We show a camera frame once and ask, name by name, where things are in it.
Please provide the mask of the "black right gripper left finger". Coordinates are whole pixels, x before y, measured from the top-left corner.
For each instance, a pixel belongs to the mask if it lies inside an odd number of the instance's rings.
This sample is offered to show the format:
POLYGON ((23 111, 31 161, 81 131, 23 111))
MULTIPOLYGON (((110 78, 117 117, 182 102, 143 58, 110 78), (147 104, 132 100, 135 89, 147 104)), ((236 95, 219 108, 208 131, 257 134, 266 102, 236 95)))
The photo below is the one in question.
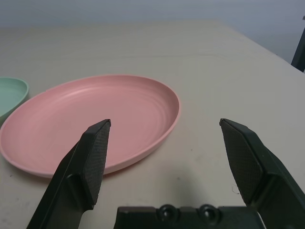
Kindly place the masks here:
POLYGON ((94 209, 105 170, 111 122, 90 126, 58 165, 29 229, 77 229, 85 211, 94 209))

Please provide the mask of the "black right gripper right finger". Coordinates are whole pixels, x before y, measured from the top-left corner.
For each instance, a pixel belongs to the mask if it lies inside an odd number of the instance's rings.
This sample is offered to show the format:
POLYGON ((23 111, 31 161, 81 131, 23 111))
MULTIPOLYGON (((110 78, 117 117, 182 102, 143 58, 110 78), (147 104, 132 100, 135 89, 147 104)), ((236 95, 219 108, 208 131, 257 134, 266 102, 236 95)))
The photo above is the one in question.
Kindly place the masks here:
POLYGON ((305 194, 283 163, 247 126, 221 119, 229 166, 242 199, 267 229, 303 229, 305 194))

